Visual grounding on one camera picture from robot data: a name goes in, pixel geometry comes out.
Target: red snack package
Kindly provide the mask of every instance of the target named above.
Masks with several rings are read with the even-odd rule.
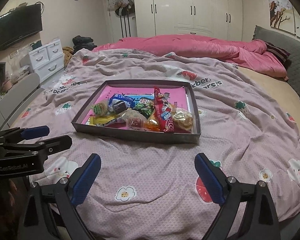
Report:
[[[154,87],[154,107],[163,132],[174,132],[171,109],[160,89]]]

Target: blue gripper pad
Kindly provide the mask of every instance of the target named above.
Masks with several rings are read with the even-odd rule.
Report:
[[[199,154],[196,155],[194,159],[194,167],[200,179],[206,187],[212,201],[222,206],[226,201],[224,198],[223,189],[215,174],[209,168],[209,164],[207,164]]]
[[[23,130],[20,134],[24,140],[31,140],[49,135],[50,129],[48,126],[39,126]]]
[[[92,154],[81,168],[85,168],[85,170],[73,186],[71,203],[74,206],[80,205],[84,202],[94,180],[98,176],[101,169],[100,156],[98,154]]]

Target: floor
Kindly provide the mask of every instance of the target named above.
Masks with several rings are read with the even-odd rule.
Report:
[[[59,70],[57,73],[53,74],[51,77],[49,77],[48,79],[43,81],[40,84],[40,87],[47,90],[48,88],[50,88],[53,85],[53,83],[58,82],[60,77],[62,75],[64,75],[64,73],[65,73],[64,69]]]

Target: pink bedsheet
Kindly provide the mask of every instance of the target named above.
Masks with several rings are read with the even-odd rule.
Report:
[[[229,63],[237,63],[241,67],[271,77],[286,77],[287,71],[280,61],[266,51],[262,40],[251,42],[225,41],[205,36],[160,35],[151,38],[124,38],[113,44],[105,44],[93,52],[108,49],[139,49],[162,57],[175,52],[182,57],[210,57]]]

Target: white wardrobe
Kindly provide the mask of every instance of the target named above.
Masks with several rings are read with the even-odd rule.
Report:
[[[138,37],[193,34],[242,39],[242,0],[135,0]]]

